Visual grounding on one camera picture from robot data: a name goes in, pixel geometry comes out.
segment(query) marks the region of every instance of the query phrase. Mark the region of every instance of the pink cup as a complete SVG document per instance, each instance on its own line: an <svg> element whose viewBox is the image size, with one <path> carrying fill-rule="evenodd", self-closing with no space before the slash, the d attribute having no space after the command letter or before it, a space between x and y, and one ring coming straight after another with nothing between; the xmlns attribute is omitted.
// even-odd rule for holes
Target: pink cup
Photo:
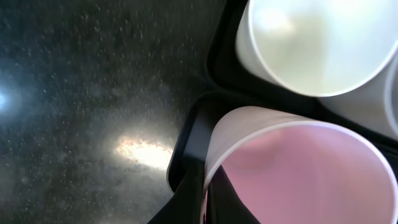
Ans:
<svg viewBox="0 0 398 224"><path fill-rule="evenodd" d="M220 165L261 223L397 221L397 181L388 162L368 140L335 124L236 109L213 131L205 189Z"/></svg>

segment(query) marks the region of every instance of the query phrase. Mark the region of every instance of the cup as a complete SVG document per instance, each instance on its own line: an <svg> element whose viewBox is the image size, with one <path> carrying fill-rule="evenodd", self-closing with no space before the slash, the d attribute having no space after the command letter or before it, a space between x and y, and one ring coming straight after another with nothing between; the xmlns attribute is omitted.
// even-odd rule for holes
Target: cup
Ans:
<svg viewBox="0 0 398 224"><path fill-rule="evenodd" d="M301 95L349 92L375 77L398 46L398 2L250 0L236 37L253 75Z"/></svg>
<svg viewBox="0 0 398 224"><path fill-rule="evenodd" d="M319 101L332 112L398 140L398 57L375 78L351 92Z"/></svg>
<svg viewBox="0 0 398 224"><path fill-rule="evenodd" d="M211 135L206 190L222 166L261 223L396 224L398 188L383 155L344 127L247 106Z"/></svg>

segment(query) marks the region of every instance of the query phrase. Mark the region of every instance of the speckled dark surface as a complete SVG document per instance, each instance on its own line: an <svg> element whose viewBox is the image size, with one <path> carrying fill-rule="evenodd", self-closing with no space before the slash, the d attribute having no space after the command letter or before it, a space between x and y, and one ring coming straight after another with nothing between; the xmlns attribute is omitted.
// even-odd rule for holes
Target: speckled dark surface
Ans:
<svg viewBox="0 0 398 224"><path fill-rule="evenodd" d="M150 220L222 3L0 1L0 223Z"/></svg>

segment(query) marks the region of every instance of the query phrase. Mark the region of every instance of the black plastic holder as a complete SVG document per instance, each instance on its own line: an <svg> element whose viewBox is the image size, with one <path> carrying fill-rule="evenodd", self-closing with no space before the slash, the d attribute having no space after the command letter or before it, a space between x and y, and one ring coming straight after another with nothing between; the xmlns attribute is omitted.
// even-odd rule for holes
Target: black plastic holder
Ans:
<svg viewBox="0 0 398 224"><path fill-rule="evenodd" d="M398 142L323 107L316 98L292 93L247 72L235 54L236 32L247 0L227 0L214 34L206 62L206 74L216 91L202 95L183 125L167 180L175 192L192 161L205 163L211 133L228 112L242 106L261 106L335 123L370 140L387 158L398 176Z"/></svg>

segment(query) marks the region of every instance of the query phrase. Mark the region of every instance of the countertop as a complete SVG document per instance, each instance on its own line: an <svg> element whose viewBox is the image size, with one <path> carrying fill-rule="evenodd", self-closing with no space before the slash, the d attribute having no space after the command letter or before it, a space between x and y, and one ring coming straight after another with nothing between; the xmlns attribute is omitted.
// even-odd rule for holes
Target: countertop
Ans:
<svg viewBox="0 0 398 224"><path fill-rule="evenodd" d="M146 223L222 0L0 2L0 223Z"/></svg>

